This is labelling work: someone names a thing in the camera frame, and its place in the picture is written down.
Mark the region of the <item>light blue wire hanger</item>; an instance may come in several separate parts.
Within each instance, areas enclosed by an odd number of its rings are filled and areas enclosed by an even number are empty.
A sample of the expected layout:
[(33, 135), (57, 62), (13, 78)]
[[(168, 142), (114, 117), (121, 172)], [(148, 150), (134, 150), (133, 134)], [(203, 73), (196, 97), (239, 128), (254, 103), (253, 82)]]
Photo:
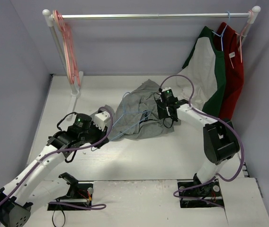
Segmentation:
[(109, 141), (118, 141), (126, 136), (134, 138), (139, 134), (144, 122), (152, 119), (151, 105), (140, 104), (141, 97), (134, 92), (126, 92), (116, 111), (106, 106), (114, 114), (113, 127), (108, 136)]

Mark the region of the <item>grey t shirt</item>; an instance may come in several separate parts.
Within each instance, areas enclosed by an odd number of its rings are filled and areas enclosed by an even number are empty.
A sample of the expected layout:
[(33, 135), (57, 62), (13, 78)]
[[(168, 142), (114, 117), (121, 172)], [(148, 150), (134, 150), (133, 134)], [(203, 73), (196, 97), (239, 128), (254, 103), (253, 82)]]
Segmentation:
[(113, 127), (108, 136), (110, 141), (121, 139), (141, 140), (159, 137), (174, 132), (172, 120), (158, 117), (158, 85), (152, 80), (142, 83), (132, 92), (123, 95), (117, 109), (105, 107), (113, 114)]

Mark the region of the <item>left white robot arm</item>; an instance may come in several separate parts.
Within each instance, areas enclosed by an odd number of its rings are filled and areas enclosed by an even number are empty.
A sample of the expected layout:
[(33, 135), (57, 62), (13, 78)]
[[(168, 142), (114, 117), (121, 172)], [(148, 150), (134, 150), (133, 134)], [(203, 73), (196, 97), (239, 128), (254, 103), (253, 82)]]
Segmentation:
[(86, 148), (100, 148), (108, 143), (113, 122), (104, 107), (91, 117), (77, 113), (67, 130), (60, 129), (50, 136), (39, 155), (11, 182), (0, 188), (0, 223), (6, 227), (22, 227), (42, 206), (59, 198), (76, 196), (78, 180), (69, 173), (46, 186), (41, 182), (61, 163), (70, 163), (76, 152)]

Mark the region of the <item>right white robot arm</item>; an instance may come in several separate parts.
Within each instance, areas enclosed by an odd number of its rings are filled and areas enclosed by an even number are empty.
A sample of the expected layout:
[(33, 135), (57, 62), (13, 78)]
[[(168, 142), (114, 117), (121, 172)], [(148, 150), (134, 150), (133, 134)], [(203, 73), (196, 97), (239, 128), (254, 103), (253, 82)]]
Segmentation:
[(156, 100), (160, 119), (171, 122), (183, 121), (196, 129), (203, 130), (203, 149), (206, 156), (202, 167), (194, 175), (193, 191), (205, 194), (209, 182), (233, 156), (240, 151), (236, 136), (223, 123), (216, 119), (198, 114), (185, 99), (178, 100), (170, 87), (159, 88), (160, 98)]

